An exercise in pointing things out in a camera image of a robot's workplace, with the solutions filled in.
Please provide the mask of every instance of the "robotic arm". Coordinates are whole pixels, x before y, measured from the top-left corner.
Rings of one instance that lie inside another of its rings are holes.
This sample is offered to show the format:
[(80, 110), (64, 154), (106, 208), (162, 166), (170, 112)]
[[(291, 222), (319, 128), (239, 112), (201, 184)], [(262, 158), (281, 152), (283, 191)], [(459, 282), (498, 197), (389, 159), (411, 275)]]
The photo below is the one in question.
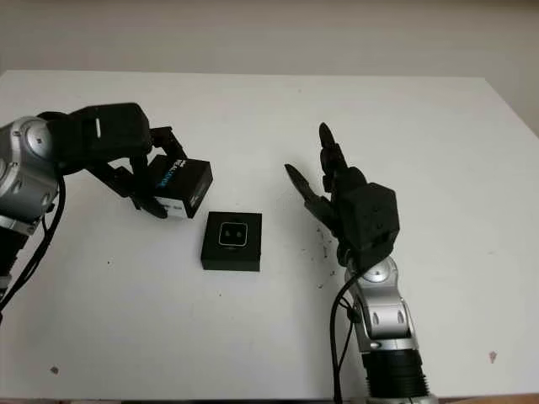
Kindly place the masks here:
[[(343, 400), (335, 317), (339, 306), (344, 306), (354, 323), (367, 373), (371, 393), (367, 402), (436, 404), (421, 369), (410, 312), (398, 292), (397, 265), (389, 257), (399, 231), (395, 192), (367, 183), (359, 169), (348, 167), (325, 124), (320, 125), (320, 141), (323, 187), (331, 200), (315, 195), (292, 165), (286, 164), (286, 171), (307, 209), (338, 239), (337, 259), (347, 268), (346, 283), (334, 300), (330, 318), (334, 400), (338, 404)], [(346, 292), (354, 299), (351, 306), (343, 303)]]
[[(157, 176), (147, 160), (153, 147), (166, 154), (158, 156), (165, 172)], [(129, 158), (131, 171), (109, 165), (122, 157)], [(64, 175), (86, 169), (120, 196), (131, 198), (137, 209), (164, 219), (167, 209), (154, 196), (156, 178), (186, 159), (172, 129), (150, 129), (137, 104), (99, 105), (71, 114), (45, 112), (0, 128), (0, 321), (3, 308), (28, 281), (51, 242), (65, 203)], [(46, 227), (45, 215), (54, 210), (58, 194), (55, 219)], [(17, 253), (40, 221), (43, 242), (8, 290)]]

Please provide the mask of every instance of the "small black box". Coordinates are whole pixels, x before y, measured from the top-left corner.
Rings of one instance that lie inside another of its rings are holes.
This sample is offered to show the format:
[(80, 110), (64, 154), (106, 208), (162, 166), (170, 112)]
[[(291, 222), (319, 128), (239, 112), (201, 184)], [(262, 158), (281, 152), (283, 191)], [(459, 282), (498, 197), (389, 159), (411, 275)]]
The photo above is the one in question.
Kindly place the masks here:
[(218, 271), (259, 271), (262, 214), (210, 212), (202, 266)]
[(209, 162), (157, 155), (148, 166), (153, 194), (169, 216), (193, 217), (213, 177)]

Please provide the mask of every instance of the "black cable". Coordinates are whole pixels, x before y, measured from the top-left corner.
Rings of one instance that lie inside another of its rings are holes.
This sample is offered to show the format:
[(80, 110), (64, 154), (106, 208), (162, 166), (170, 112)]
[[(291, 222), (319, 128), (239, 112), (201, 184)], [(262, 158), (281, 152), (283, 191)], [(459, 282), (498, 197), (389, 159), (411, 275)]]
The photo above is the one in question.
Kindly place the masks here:
[(354, 330), (354, 322), (350, 322), (350, 327), (348, 328), (348, 334), (346, 335), (346, 341), (344, 342), (343, 353), (340, 355), (339, 374), (340, 374), (340, 369), (343, 367), (344, 357), (346, 356), (346, 351), (348, 350), (348, 344), (350, 343), (350, 337), (352, 336), (353, 330)]
[(21, 271), (17, 280), (13, 283), (13, 286), (3, 297), (2, 301), (0, 301), (0, 312), (5, 308), (13, 296), (26, 284), (26, 282), (29, 281), (40, 264), (41, 259), (45, 256), (47, 248), (51, 244), (52, 237), (54, 236), (56, 228), (60, 223), (61, 214), (64, 211), (64, 206), (66, 205), (66, 184), (61, 175), (58, 176), (58, 194), (58, 206), (56, 207), (56, 212), (54, 214), (54, 218), (52, 219), (51, 226), (47, 228), (45, 220), (42, 220), (41, 224), (43, 225), (43, 230), (45, 233), (43, 240), (41, 240), (40, 245), (35, 249), (34, 255), (32, 255), (32, 258)]
[(340, 389), (340, 377), (339, 377), (339, 359), (337, 358), (337, 343), (335, 342), (335, 319), (337, 316), (337, 309), (339, 303), (344, 297), (344, 294), (348, 289), (357, 282), (362, 273), (360, 271), (355, 272), (350, 279), (339, 290), (339, 293), (335, 296), (333, 305), (331, 306), (331, 315), (329, 317), (329, 343), (331, 345), (331, 363), (334, 373), (334, 401), (336, 404), (342, 404), (343, 397)]

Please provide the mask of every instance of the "black cube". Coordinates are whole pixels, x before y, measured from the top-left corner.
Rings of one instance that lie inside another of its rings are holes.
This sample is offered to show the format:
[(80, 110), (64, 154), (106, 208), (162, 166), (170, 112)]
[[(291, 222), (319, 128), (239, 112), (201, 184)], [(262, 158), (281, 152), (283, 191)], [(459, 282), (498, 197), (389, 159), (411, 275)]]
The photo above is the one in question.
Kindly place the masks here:
[(262, 214), (210, 212), (202, 245), (202, 267), (216, 271), (260, 270)]

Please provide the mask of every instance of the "white tabletop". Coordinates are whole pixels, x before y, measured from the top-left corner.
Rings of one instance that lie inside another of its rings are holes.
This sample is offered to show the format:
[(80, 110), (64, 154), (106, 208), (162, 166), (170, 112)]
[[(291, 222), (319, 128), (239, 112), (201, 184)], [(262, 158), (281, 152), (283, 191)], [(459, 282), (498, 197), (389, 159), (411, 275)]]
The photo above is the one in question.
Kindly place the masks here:
[[(126, 101), (152, 126), (171, 125), (191, 157), (211, 161), (214, 183), (193, 220), (160, 221), (88, 173), (67, 177), (56, 237), (4, 313), (0, 396), (330, 397), (329, 311), (344, 271), (283, 168), (296, 164), (321, 192), (321, 121), (350, 164), (397, 192), (393, 257), (431, 390), (536, 391), (539, 141), (483, 79), (0, 78), (2, 124)], [(260, 273), (202, 269), (209, 210), (263, 213)], [(344, 316), (338, 324), (341, 347)], [(344, 395), (362, 396), (351, 346)]]

